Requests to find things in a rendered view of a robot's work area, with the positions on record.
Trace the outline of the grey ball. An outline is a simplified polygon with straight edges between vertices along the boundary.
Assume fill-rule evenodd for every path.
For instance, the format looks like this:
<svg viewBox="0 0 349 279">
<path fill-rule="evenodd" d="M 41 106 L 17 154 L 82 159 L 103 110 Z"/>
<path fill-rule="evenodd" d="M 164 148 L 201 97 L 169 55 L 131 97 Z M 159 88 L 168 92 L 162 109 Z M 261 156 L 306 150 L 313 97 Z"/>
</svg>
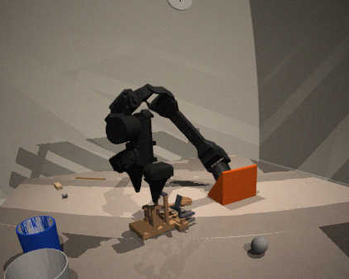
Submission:
<svg viewBox="0 0 349 279">
<path fill-rule="evenodd" d="M 263 237 L 255 237 L 251 241 L 251 248 L 257 254 L 262 254 L 268 249 L 268 241 Z"/>
</svg>

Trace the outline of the blue cylindrical cup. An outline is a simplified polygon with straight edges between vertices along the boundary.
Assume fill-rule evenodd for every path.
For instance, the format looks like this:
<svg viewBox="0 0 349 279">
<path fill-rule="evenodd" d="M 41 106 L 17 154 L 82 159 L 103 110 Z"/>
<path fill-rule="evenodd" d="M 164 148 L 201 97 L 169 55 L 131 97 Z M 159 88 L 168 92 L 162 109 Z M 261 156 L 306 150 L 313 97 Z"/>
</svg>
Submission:
<svg viewBox="0 0 349 279">
<path fill-rule="evenodd" d="M 37 249 L 59 249 L 57 226 L 50 216 L 37 216 L 24 220 L 16 227 L 16 234 L 25 253 Z"/>
</svg>

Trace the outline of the grey cup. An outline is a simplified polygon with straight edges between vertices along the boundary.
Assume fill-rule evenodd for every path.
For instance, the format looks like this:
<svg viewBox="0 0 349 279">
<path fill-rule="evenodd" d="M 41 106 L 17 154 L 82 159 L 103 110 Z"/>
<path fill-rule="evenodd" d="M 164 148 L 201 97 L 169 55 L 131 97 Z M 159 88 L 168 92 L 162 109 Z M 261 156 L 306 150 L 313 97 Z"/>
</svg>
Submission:
<svg viewBox="0 0 349 279">
<path fill-rule="evenodd" d="M 59 249 L 37 249 L 12 261 L 4 279 L 71 279 L 68 264 Z"/>
</svg>

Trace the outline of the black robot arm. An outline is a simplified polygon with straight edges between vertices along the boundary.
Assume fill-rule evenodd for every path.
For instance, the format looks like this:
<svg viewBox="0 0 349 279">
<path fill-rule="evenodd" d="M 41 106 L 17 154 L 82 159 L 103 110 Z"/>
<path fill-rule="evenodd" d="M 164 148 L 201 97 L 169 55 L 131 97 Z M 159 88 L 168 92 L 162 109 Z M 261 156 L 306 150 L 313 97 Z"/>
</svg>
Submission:
<svg viewBox="0 0 349 279">
<path fill-rule="evenodd" d="M 150 104 L 147 100 L 153 94 L 157 96 Z M 132 115 L 143 102 L 147 103 L 147 109 Z M 228 165 L 231 160 L 227 153 L 214 142 L 204 138 L 181 113 L 173 94 L 163 86 L 153 87 L 147 84 L 135 91 L 124 89 L 109 108 L 111 113 L 104 120 L 107 123 L 106 135 L 112 144 L 152 137 L 151 118 L 154 115 L 149 111 L 150 109 L 161 117 L 169 118 L 197 148 L 198 159 L 204 165 L 204 169 L 213 174 L 216 182 L 222 172 L 231 171 Z M 142 164 L 135 145 L 132 144 L 131 147 L 132 149 L 129 144 L 126 144 L 126 149 L 109 159 L 115 172 L 123 173 L 133 164 L 137 166 Z"/>
</svg>

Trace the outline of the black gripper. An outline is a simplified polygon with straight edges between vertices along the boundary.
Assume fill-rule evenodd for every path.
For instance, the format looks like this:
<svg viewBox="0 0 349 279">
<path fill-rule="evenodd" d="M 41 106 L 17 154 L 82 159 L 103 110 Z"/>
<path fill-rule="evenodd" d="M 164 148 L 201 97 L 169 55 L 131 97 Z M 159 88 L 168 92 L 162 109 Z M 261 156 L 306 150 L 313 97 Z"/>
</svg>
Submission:
<svg viewBox="0 0 349 279">
<path fill-rule="evenodd" d="M 159 196 L 168 178 L 174 176 L 173 166 L 165 162 L 157 162 L 157 158 L 154 157 L 153 151 L 153 146 L 156 145 L 156 141 L 153 141 L 152 137 L 134 139 L 127 144 L 129 144 L 131 149 L 131 145 L 135 145 L 142 162 L 141 165 L 137 166 L 133 164 L 126 169 L 126 173 L 131 180 L 135 192 L 140 192 L 142 177 L 144 175 L 144 180 L 149 183 L 153 202 L 158 202 Z"/>
</svg>

